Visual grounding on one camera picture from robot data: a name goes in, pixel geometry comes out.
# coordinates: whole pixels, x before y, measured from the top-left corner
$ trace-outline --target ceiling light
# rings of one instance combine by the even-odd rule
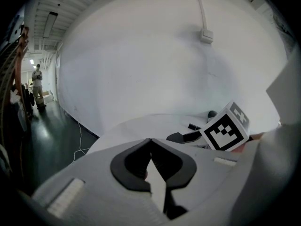
[[[57,13],[54,12],[50,12],[48,14],[47,20],[46,20],[46,24],[45,24],[45,28],[44,28],[44,34],[43,34],[43,38],[49,38],[50,35],[50,31],[53,27],[53,24],[55,23],[55,20],[57,18]]]

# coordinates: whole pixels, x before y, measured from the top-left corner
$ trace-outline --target electrical outlet box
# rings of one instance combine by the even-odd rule
[[[204,43],[211,44],[213,42],[213,32],[208,29],[202,28],[200,33],[200,40]]]

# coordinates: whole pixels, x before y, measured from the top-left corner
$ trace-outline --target shiny floor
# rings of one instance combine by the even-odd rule
[[[42,112],[35,106],[33,114],[31,133],[22,147],[24,182],[32,192],[72,163],[80,142],[78,123],[57,102],[48,103]],[[90,148],[97,138],[83,128],[81,133],[81,148]],[[81,156],[82,152],[75,154],[76,159]]]

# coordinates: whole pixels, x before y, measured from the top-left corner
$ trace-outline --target man standing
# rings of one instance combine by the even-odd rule
[[[40,71],[40,64],[37,64],[37,69],[32,73],[32,93],[35,97],[35,99],[40,95],[41,98],[43,98],[43,89],[42,89],[42,80],[43,80],[43,74]]]

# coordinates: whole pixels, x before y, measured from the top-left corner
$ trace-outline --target black and white marker cube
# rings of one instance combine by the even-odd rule
[[[249,139],[250,121],[231,101],[200,132],[212,150],[232,151]]]

